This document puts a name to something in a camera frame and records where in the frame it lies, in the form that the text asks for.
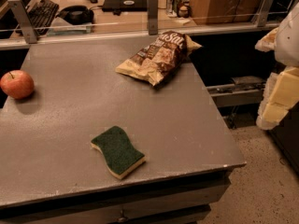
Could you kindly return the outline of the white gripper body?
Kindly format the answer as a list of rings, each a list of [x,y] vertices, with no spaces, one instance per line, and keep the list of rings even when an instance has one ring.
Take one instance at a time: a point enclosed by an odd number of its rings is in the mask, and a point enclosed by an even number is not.
[[[287,66],[299,66],[299,3],[278,27],[275,58]]]

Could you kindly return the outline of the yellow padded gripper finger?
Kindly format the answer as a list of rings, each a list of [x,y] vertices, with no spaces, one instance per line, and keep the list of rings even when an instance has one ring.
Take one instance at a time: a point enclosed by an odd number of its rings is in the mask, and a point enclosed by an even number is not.
[[[259,51],[268,52],[275,48],[275,40],[278,28],[271,30],[262,39],[258,40],[255,48]]]
[[[256,125],[272,130],[299,102],[299,68],[287,67],[279,74],[271,73],[263,91]]]

